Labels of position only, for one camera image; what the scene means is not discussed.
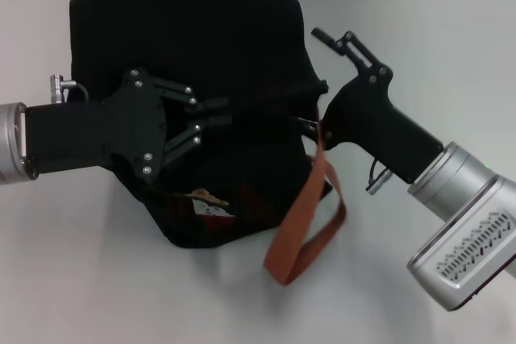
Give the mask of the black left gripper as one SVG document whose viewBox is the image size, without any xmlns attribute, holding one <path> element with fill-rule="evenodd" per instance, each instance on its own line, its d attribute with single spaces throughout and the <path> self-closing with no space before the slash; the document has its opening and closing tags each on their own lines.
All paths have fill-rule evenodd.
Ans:
<svg viewBox="0 0 516 344">
<path fill-rule="evenodd" d="M 165 142 L 164 112 L 169 109 L 217 116 L 187 122 L 184 131 Z M 114 169 L 121 162 L 136 178 L 153 184 L 161 167 L 200 147 L 207 129 L 230 126 L 230 114 L 227 97 L 201 98 L 190 85 L 134 68 L 101 101 L 28 108 L 27 155 L 38 173 L 92 166 Z"/>
</svg>

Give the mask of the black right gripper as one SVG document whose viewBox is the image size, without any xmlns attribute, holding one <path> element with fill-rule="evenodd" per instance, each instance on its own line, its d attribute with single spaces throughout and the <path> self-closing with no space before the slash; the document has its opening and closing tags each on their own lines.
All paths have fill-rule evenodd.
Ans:
<svg viewBox="0 0 516 344">
<path fill-rule="evenodd" d="M 335 39 L 316 27 L 311 35 L 340 56 L 347 57 L 358 75 L 335 95 L 318 126 L 305 126 L 314 142 L 324 138 L 330 150 L 354 143 L 406 183 L 415 182 L 443 150 L 443 143 L 398 110 L 389 100 L 392 73 L 347 31 Z"/>
</svg>

